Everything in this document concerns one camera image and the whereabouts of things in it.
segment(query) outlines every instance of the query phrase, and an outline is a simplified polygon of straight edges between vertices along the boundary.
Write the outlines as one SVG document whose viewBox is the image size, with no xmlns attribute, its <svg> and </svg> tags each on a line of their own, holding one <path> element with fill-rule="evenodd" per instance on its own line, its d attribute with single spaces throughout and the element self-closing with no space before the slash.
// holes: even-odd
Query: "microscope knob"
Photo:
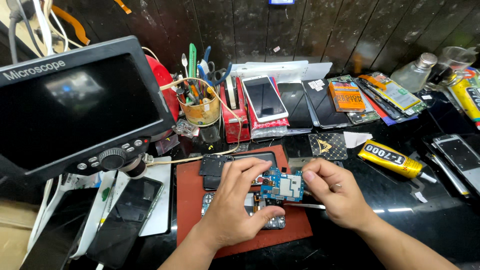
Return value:
<svg viewBox="0 0 480 270">
<path fill-rule="evenodd" d="M 112 148 L 103 151 L 98 160 L 103 168 L 107 170 L 117 170 L 125 164 L 127 153 L 120 148 Z"/>
</svg>

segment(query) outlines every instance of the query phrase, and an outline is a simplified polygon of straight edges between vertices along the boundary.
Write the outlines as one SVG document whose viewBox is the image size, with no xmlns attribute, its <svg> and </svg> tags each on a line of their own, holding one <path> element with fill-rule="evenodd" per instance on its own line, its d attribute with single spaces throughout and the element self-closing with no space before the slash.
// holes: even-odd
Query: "glass cup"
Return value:
<svg viewBox="0 0 480 270">
<path fill-rule="evenodd" d="M 475 62 L 473 49 L 445 47 L 427 79 L 427 88 L 450 87 L 463 80 L 463 71 Z"/>
</svg>

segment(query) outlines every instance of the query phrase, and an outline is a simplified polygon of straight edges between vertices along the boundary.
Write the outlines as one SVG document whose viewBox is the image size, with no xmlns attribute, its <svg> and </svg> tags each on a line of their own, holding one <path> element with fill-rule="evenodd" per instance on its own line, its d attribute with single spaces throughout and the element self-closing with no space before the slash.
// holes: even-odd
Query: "glass bottle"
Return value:
<svg viewBox="0 0 480 270">
<path fill-rule="evenodd" d="M 417 93 L 423 89 L 432 67 L 437 63 L 433 53 L 424 52 L 420 57 L 393 72 L 390 79 L 405 88 L 410 93 Z"/>
</svg>

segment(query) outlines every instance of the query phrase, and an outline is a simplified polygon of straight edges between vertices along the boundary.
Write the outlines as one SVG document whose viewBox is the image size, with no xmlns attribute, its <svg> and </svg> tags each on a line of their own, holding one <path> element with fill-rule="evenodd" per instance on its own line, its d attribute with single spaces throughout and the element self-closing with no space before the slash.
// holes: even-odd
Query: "hand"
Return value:
<svg viewBox="0 0 480 270">
<path fill-rule="evenodd" d="M 313 159 L 302 168 L 302 171 L 303 179 L 314 198 L 325 205 L 328 217 L 337 225 L 361 230 L 378 218 L 365 202 L 349 170 L 324 159 Z"/>
<path fill-rule="evenodd" d="M 271 161 L 257 158 L 225 163 L 212 203 L 194 227 L 212 251 L 253 239 L 270 219 L 285 215 L 283 208 L 267 206 L 249 216 L 244 207 L 252 181 L 271 166 Z"/>
</svg>

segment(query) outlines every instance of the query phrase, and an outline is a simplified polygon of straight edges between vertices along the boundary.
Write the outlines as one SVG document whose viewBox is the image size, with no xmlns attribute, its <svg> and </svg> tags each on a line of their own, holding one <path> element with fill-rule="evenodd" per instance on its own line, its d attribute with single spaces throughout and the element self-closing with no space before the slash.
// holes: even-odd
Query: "pen holder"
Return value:
<svg viewBox="0 0 480 270">
<path fill-rule="evenodd" d="M 201 105 L 187 106 L 181 100 L 179 103 L 187 120 L 200 127 L 209 126 L 220 118 L 220 100 L 217 95 L 210 102 Z"/>
</svg>

